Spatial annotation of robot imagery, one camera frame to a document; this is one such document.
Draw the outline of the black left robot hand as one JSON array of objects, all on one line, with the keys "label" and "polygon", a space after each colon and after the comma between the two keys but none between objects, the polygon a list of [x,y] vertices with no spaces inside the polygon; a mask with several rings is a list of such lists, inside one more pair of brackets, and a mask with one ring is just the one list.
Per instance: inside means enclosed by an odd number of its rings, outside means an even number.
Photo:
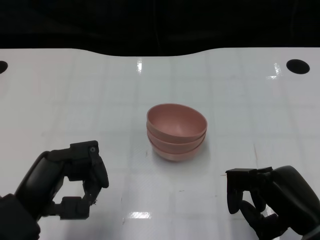
[{"label": "black left robot hand", "polygon": [[[64,178],[71,182],[81,181],[84,196],[65,196],[61,203],[55,203],[53,199]],[[47,216],[85,220],[101,189],[108,187],[108,174],[99,155],[99,143],[92,140],[41,153],[18,186],[15,196],[36,221]]]}]

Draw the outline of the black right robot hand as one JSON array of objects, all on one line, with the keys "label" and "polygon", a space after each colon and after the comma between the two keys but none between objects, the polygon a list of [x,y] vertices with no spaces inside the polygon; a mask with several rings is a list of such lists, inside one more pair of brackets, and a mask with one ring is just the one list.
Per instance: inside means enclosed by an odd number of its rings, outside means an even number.
[{"label": "black right robot hand", "polygon": [[230,214],[242,213],[260,240],[291,228],[304,240],[320,238],[320,200],[292,166],[226,171]]}]

